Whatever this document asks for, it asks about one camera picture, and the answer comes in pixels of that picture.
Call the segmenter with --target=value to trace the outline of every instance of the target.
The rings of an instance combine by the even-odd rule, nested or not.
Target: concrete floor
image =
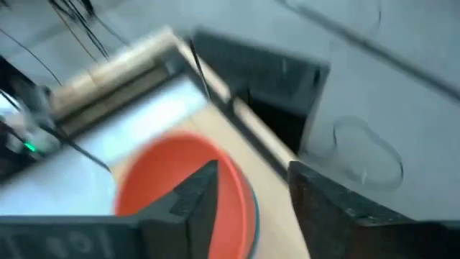
[[[460,86],[460,36],[455,33],[460,2],[455,0],[298,0],[394,50],[413,63]],[[357,116],[401,155],[405,179],[396,191],[356,186],[340,172],[330,175],[345,185],[416,219],[455,219],[459,196],[459,104],[359,48],[347,45],[317,24],[283,9],[274,0],[117,0],[96,3],[100,17],[123,36],[135,41],[170,24],[190,30],[204,26],[331,64],[331,74],[304,150],[324,153],[332,145],[332,124],[342,116]],[[74,76],[93,61],[78,47],[53,10],[40,0],[15,1],[0,10],[0,26],[26,43],[61,80]],[[93,30],[108,49],[121,43],[95,24]],[[89,40],[80,33],[84,42]],[[38,62],[0,36],[0,53],[39,83],[52,78]],[[348,138],[346,153],[375,160],[371,147]],[[394,173],[385,170],[383,174]],[[381,175],[369,174],[379,178]]]

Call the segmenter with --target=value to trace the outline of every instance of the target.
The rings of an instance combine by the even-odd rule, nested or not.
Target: gray floor
[[[460,2],[297,1],[460,86],[460,35],[456,33]],[[329,62],[331,74],[303,149],[323,154],[332,146],[334,121],[349,115],[359,117],[401,155],[405,166],[402,186],[393,191],[376,191],[351,182],[340,172],[330,177],[416,219],[460,217],[460,206],[453,199],[460,194],[460,162],[456,159],[460,153],[460,106],[426,88],[423,82],[348,45],[274,0],[118,0],[97,5],[103,12],[101,18],[133,41],[164,24],[182,30],[201,25]],[[27,43],[62,80],[93,65],[51,8],[39,0],[15,1],[11,10],[0,10],[0,26]],[[115,51],[121,47],[99,25],[93,29],[107,48]],[[52,83],[39,63],[4,37],[0,37],[0,53],[37,82]],[[355,135],[347,135],[351,144],[344,148],[345,153],[360,154],[359,160],[346,155],[341,159],[355,168],[369,163],[371,168],[388,168],[366,173],[369,178],[391,176],[392,165],[375,162],[378,152],[368,145],[357,145],[366,140]]]

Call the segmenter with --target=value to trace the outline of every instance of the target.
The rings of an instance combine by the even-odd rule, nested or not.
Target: green light
[[[30,144],[30,143],[27,143],[27,142],[26,142],[26,143],[24,143],[24,145],[25,145],[27,148],[29,148],[30,151],[32,151],[32,152],[37,151],[37,148],[35,148],[35,147],[34,147],[32,144]]]

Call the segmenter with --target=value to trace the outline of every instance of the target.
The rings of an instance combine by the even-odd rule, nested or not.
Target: wooden board
[[[254,258],[309,258],[286,184],[213,104],[170,132],[178,130],[207,136],[231,156],[250,182],[260,212],[260,236]],[[133,155],[111,167],[119,184],[135,158]]]

